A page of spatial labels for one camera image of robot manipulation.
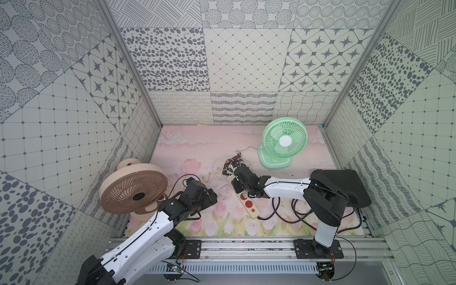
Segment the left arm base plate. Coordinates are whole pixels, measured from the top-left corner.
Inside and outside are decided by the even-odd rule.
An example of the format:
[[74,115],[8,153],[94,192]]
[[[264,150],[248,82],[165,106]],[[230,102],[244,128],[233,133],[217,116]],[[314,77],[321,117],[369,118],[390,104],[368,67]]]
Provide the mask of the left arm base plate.
[[186,240],[178,242],[171,259],[197,260],[201,256],[202,240]]

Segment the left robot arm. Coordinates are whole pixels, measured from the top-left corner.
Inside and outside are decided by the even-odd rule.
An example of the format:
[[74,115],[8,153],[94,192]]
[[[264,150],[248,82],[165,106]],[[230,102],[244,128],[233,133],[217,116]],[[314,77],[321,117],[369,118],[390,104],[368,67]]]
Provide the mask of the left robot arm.
[[186,237],[176,226],[217,203],[217,194],[197,179],[187,179],[184,191],[161,203],[146,224],[101,258],[83,262],[78,285],[131,285],[156,264],[180,258]]

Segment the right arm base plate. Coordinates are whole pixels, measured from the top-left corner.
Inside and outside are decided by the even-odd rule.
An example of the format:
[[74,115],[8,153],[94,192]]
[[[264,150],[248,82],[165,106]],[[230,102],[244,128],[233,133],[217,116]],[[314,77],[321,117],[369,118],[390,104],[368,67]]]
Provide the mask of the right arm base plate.
[[333,240],[330,247],[319,244],[314,239],[296,239],[293,241],[297,259],[343,259],[340,242]]

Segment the cream power strip red sockets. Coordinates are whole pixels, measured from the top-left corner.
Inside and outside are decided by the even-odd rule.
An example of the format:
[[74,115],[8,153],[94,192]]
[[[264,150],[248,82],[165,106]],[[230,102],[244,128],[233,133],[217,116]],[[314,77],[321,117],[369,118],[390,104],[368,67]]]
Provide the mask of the cream power strip red sockets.
[[248,197],[247,191],[241,188],[240,182],[235,178],[234,175],[228,176],[227,180],[234,189],[236,196],[243,205],[244,209],[249,214],[250,218],[257,219],[260,215],[260,211],[255,206],[253,200]]

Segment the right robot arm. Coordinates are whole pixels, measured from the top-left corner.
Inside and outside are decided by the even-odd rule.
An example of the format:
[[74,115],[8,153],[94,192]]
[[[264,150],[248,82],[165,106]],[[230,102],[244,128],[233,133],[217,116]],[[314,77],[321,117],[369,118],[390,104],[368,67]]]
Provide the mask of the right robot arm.
[[326,251],[331,248],[349,202],[345,171],[318,169],[310,178],[280,179],[256,176],[249,167],[240,165],[233,174],[235,191],[246,191],[250,198],[290,198],[307,202],[319,220],[312,245]]

